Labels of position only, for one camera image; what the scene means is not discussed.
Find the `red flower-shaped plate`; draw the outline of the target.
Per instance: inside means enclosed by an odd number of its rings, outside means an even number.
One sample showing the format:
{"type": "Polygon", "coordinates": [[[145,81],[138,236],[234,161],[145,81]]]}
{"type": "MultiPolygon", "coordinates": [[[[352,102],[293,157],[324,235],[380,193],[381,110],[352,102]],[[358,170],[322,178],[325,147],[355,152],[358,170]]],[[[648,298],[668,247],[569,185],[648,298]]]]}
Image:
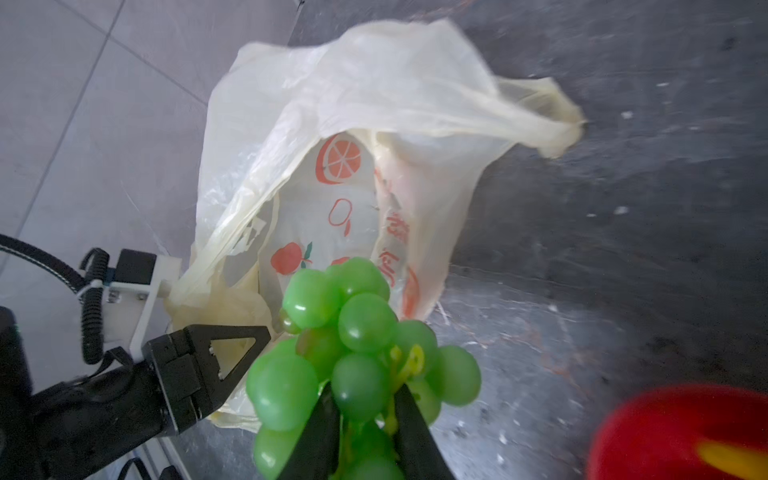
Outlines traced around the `red flower-shaped plate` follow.
{"type": "Polygon", "coordinates": [[[724,385],[656,389],[624,403],[598,430],[588,479],[739,479],[702,462],[699,443],[767,453],[767,396],[724,385]]]}

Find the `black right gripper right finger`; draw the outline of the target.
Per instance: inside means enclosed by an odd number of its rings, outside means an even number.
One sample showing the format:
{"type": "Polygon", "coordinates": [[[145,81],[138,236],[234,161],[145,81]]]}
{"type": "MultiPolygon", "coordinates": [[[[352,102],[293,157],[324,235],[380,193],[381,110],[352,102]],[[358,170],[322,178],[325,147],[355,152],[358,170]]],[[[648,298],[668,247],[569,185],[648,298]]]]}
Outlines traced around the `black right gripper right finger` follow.
{"type": "Polygon", "coordinates": [[[398,425],[394,446],[404,478],[455,480],[407,385],[395,393],[394,407],[398,425]]]}

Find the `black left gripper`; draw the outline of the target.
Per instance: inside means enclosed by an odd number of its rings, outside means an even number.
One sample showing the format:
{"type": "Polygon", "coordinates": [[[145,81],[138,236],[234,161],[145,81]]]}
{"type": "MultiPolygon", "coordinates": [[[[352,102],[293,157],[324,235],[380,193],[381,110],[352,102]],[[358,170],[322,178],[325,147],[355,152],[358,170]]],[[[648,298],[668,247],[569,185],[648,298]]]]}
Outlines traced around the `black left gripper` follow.
{"type": "Polygon", "coordinates": [[[84,479],[159,433],[181,434],[223,406],[270,340],[265,326],[195,324],[147,342],[150,368],[127,363],[33,393],[15,317],[3,308],[2,478],[84,479]],[[254,344],[223,374],[212,342],[242,339],[254,344]]]}

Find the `green fake grape bunch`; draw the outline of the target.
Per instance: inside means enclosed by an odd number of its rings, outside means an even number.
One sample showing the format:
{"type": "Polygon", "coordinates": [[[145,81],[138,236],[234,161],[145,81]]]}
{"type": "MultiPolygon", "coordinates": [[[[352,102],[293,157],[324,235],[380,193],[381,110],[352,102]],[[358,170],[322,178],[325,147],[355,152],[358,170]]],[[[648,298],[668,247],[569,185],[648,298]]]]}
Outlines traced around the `green fake grape bunch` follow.
{"type": "Polygon", "coordinates": [[[463,407],[482,385],[475,357],[442,346],[389,304],[393,276],[359,257],[314,270],[306,253],[271,260],[287,278],[281,319],[289,339],[252,365],[246,394],[261,421],[253,457],[277,479],[326,383],[341,413],[339,465],[330,479],[405,479],[395,451],[394,395],[407,385],[428,427],[444,405],[463,407]]]}

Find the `cream plastic bag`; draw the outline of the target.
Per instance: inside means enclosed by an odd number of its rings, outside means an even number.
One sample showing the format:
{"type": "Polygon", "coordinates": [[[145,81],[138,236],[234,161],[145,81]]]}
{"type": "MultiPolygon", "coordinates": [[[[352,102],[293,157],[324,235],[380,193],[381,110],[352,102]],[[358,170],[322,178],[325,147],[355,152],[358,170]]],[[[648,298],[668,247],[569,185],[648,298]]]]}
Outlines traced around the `cream plastic bag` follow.
{"type": "Polygon", "coordinates": [[[492,73],[451,21],[376,21],[314,47],[243,46],[207,109],[174,329],[263,325],[291,277],[368,258],[402,319],[427,318],[484,170],[557,158],[582,110],[550,78],[492,73]]]}

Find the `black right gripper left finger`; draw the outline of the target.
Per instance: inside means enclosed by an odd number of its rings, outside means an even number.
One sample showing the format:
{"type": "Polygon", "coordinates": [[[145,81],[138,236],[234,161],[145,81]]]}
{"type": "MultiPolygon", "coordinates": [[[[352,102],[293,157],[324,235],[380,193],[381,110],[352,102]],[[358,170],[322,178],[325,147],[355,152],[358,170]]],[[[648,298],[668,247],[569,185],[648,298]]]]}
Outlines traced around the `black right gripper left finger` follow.
{"type": "Polygon", "coordinates": [[[328,480],[339,465],[341,413],[326,383],[278,480],[328,480]]]}

